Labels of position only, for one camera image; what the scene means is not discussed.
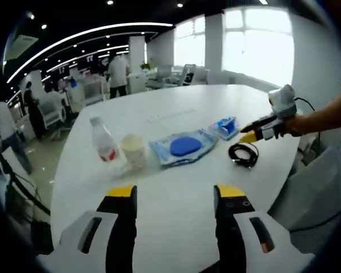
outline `white round table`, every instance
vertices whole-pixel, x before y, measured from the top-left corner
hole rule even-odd
[[[92,144],[89,118],[99,115],[115,140],[129,133],[147,144],[172,133],[207,128],[228,116],[240,125],[271,112],[267,94],[244,85],[193,85],[139,93],[84,108],[78,116],[58,164],[51,203],[53,244],[61,232],[88,210],[96,210],[106,192],[127,184],[138,186],[138,230],[135,272],[200,272],[219,259],[215,237],[213,186],[234,185],[245,191],[256,210],[267,211],[277,198],[295,158],[299,138],[257,142],[253,169],[236,166],[228,148],[241,137],[220,141],[199,161],[111,181],[124,157],[104,163]]]

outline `paper cup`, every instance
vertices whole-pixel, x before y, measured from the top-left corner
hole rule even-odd
[[[145,160],[145,149],[143,138],[140,135],[126,135],[120,143],[126,160],[134,168],[144,168],[147,164]]]

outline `ceiling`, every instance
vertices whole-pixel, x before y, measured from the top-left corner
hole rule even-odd
[[[108,26],[111,24],[131,22],[159,22],[177,24],[197,15],[206,16],[220,13],[223,9],[239,5],[260,5],[259,0],[113,0],[112,5],[107,0],[91,1],[35,1],[19,9],[21,15],[16,23],[16,31],[13,32],[11,41],[19,35],[35,37],[38,40],[24,51],[18,58],[8,60],[4,77],[8,79],[21,65],[35,54],[68,36],[86,31],[92,28]],[[268,0],[270,5],[289,6],[293,12],[316,20],[313,13],[304,5],[293,0]],[[31,12],[35,17],[30,19]],[[24,73],[32,70],[41,70],[44,78],[46,72],[55,65],[70,60],[83,54],[94,52],[107,47],[122,46],[128,43],[129,36],[141,35],[145,32],[145,39],[149,41],[156,35],[168,31],[164,26],[127,26],[111,28],[92,32],[62,43],[39,56],[26,66],[13,80],[10,86],[17,89],[17,85]],[[6,94],[6,99],[13,95],[13,91]]]

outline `plastic water bottle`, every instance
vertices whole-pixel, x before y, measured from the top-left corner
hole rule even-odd
[[[94,117],[90,119],[90,122],[92,125],[92,141],[97,149],[98,156],[104,162],[117,158],[119,155],[118,146],[102,119]]]

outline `desk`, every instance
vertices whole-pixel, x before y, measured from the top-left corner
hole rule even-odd
[[[244,85],[192,85],[116,98],[84,108],[63,148],[51,203],[53,244],[61,232],[87,210],[96,210],[106,192],[130,183],[138,186],[138,234],[135,272],[200,272],[219,259],[215,237],[215,184],[246,192],[257,210],[267,211],[277,198],[295,158],[299,138],[259,141],[253,169],[228,158],[231,141],[220,140],[199,161],[110,181],[115,162],[104,163],[92,146],[89,118],[100,115],[115,140],[129,133],[156,140],[171,133],[207,128],[234,115],[241,125],[271,112],[265,92]],[[152,151],[145,145],[147,159]]]

